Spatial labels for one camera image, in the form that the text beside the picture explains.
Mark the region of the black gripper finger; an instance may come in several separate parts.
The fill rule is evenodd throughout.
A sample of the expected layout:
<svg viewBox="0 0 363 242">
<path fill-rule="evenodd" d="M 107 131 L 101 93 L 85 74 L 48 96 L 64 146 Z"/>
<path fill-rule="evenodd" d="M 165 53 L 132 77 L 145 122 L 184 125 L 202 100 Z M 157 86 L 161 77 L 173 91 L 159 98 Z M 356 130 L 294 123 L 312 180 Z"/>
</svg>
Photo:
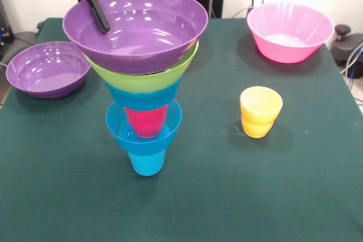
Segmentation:
<svg viewBox="0 0 363 242">
<path fill-rule="evenodd" d="M 110 24 L 98 0 L 85 0 L 94 18 L 95 24 L 100 33 L 107 33 L 110 31 Z"/>
</svg>

